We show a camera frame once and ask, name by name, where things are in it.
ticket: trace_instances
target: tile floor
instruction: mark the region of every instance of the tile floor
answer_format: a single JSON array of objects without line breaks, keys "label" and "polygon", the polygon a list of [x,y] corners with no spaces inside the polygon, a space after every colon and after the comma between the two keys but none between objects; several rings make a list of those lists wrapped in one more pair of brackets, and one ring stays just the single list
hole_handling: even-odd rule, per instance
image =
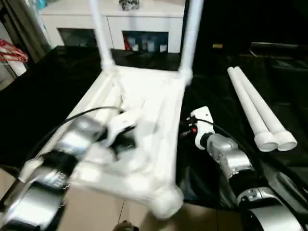
[{"label": "tile floor", "polygon": [[[14,179],[0,169],[0,198]],[[67,209],[59,231],[112,231],[124,220],[140,231],[241,231],[239,215],[196,205],[185,204],[166,221],[157,220],[144,206],[95,191],[71,188]]]}]

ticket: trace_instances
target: white pvc structure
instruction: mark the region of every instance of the white pvc structure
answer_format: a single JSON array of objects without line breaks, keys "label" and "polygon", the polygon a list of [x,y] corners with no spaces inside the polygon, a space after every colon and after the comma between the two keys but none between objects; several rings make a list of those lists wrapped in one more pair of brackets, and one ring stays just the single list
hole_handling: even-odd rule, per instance
[{"label": "white pvc structure", "polygon": [[247,76],[237,66],[234,68],[238,78],[241,80],[243,87],[248,93],[251,101],[256,107],[258,113],[262,117],[266,127],[274,135],[278,144],[279,151],[288,151],[297,146],[297,141],[294,136],[287,131],[264,99],[260,96],[259,92],[255,89],[252,83],[248,80]]},{"label": "white pvc structure", "polygon": [[190,84],[190,81],[193,78],[193,57],[198,39],[198,30],[202,15],[203,3],[204,0],[192,0],[188,10],[188,20],[185,29],[183,51],[179,68],[181,76],[185,78],[187,84]]},{"label": "white pvc structure", "polygon": [[249,98],[248,93],[242,86],[241,79],[237,76],[237,73],[233,67],[228,68],[228,74],[246,114],[250,127],[255,134],[255,142],[258,149],[262,152],[270,152],[275,150],[278,147],[275,137],[266,127],[253,102]]}]

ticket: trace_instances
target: white cabinet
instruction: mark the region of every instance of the white cabinet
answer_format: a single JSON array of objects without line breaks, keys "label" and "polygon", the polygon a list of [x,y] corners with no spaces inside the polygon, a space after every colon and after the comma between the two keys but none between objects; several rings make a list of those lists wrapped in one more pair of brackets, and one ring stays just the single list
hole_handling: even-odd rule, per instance
[{"label": "white cabinet", "polygon": [[[104,33],[110,48],[129,49],[124,34],[129,31],[136,32],[133,36],[136,36],[139,48],[140,43],[148,41],[158,46],[159,42],[166,43],[164,46],[168,52],[180,51],[185,0],[141,0],[140,8],[129,12],[121,10],[118,0],[99,2]],[[88,0],[58,0],[41,10],[40,14],[52,46],[95,45],[94,23]],[[161,37],[166,37],[167,41],[162,42]]]}]

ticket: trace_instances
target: black cable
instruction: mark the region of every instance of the black cable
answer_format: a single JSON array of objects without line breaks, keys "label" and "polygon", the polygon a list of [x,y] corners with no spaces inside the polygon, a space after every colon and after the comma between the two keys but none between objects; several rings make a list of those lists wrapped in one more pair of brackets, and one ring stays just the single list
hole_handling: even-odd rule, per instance
[{"label": "black cable", "polygon": [[39,140],[39,142],[37,142],[37,144],[34,146],[34,148],[31,149],[31,151],[28,153],[28,155],[26,155],[26,159],[25,161],[27,161],[28,159],[32,158],[32,156],[36,153],[36,151],[39,149],[39,148],[42,148],[42,144],[44,142],[46,142],[46,139],[48,139],[57,129],[59,129],[59,127],[61,127],[62,125],[66,124],[67,122],[73,120],[73,119],[76,119],[80,116],[83,116],[84,114],[87,114],[89,112],[93,112],[93,111],[97,111],[97,110],[101,110],[101,109],[115,109],[115,110],[118,110],[120,113],[124,112],[123,109],[119,108],[119,107],[115,107],[115,106],[103,106],[103,107],[95,107],[95,108],[92,108],[92,109],[89,109],[87,111],[84,111],[84,112],[81,112],[81,113],[78,113],[72,117],[69,117],[67,118],[66,120],[64,120],[62,123],[60,123],[59,125],[55,126],[52,130],[50,130],[47,134],[45,134],[43,136],[42,139]]},{"label": "black cable", "polygon": [[240,148],[242,151],[245,151],[244,146],[243,146],[241,143],[239,143],[239,142],[234,138],[234,136],[232,136],[230,133],[228,133],[228,132],[227,132],[225,129],[223,129],[221,126],[219,126],[219,125],[217,125],[217,124],[214,124],[214,123],[212,123],[212,122],[210,122],[210,121],[204,120],[204,119],[198,119],[198,118],[196,118],[196,120],[197,120],[197,121],[202,121],[202,122],[208,123],[208,124],[212,125],[213,127],[218,128],[220,131],[222,131],[223,133],[225,133],[225,135],[227,135],[227,136],[228,136],[229,138],[231,138],[234,142],[236,142],[237,145],[239,146],[239,148]]}]

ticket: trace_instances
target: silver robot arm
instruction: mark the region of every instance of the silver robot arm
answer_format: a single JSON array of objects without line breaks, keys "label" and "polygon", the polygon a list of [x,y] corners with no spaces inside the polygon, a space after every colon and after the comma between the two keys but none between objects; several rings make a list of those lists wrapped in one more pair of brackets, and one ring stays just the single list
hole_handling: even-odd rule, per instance
[{"label": "silver robot arm", "polygon": [[6,200],[0,230],[55,230],[64,210],[69,178],[105,127],[87,116],[75,119],[43,163]]},{"label": "silver robot arm", "polygon": [[257,178],[256,171],[247,155],[239,150],[232,139],[214,132],[208,107],[194,110],[191,117],[196,122],[195,143],[206,150],[220,166],[225,180],[236,197],[240,209],[249,211],[263,231],[302,231],[303,228],[292,212],[276,194]]}]

